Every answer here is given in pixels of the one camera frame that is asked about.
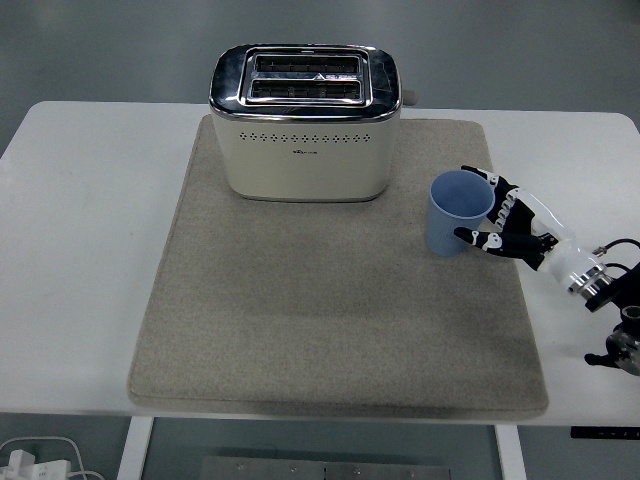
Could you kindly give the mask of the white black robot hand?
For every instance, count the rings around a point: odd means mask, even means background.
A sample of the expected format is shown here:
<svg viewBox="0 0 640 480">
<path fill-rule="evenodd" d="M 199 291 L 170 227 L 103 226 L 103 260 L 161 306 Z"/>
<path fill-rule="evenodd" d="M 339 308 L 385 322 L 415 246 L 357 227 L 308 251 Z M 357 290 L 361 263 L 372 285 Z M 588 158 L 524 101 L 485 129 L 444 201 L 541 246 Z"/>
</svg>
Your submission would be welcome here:
<svg viewBox="0 0 640 480">
<path fill-rule="evenodd" d="M 606 266 L 582 249 L 573 231 L 537 197 L 502 176 L 464 165 L 491 188 L 494 206 L 486 219 L 493 232 L 454 229 L 454 235 L 484 252 L 523 260 L 531 269 L 551 275 L 573 295 L 593 297 L 612 283 Z"/>
</svg>

